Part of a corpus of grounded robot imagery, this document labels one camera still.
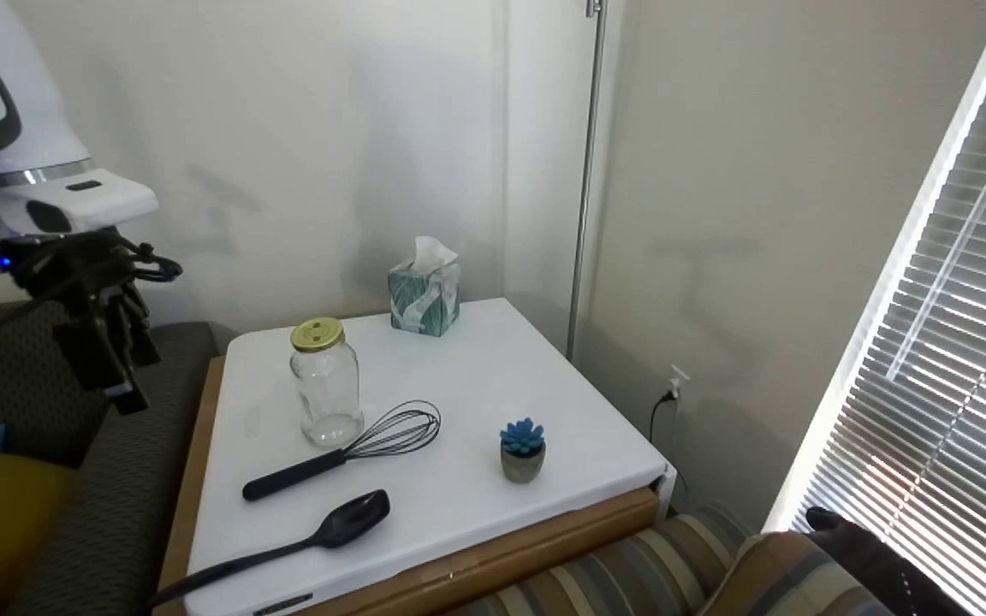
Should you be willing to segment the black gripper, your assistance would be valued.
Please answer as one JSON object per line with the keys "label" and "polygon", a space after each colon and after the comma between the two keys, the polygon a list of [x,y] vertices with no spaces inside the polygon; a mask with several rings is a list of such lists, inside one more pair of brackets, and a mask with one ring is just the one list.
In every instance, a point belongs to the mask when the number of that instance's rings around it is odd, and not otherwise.
{"label": "black gripper", "polygon": [[[16,315],[61,305],[70,318],[128,332],[129,359],[154,368],[159,345],[138,284],[173,284],[183,263],[105,225],[55,239],[3,239],[0,275],[28,294]],[[121,414],[147,406],[129,368],[98,330],[70,322],[52,335],[81,391],[98,391]]]}

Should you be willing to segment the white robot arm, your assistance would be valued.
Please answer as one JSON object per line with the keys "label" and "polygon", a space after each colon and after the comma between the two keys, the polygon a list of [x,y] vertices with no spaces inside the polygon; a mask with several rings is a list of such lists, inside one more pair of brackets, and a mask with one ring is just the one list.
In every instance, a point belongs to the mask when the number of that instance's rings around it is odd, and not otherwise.
{"label": "white robot arm", "polygon": [[0,0],[0,275],[36,305],[58,300],[52,330],[81,391],[133,414],[147,397],[133,377],[159,363],[139,280],[183,275],[121,222],[159,210],[159,194],[93,162],[21,16]]}

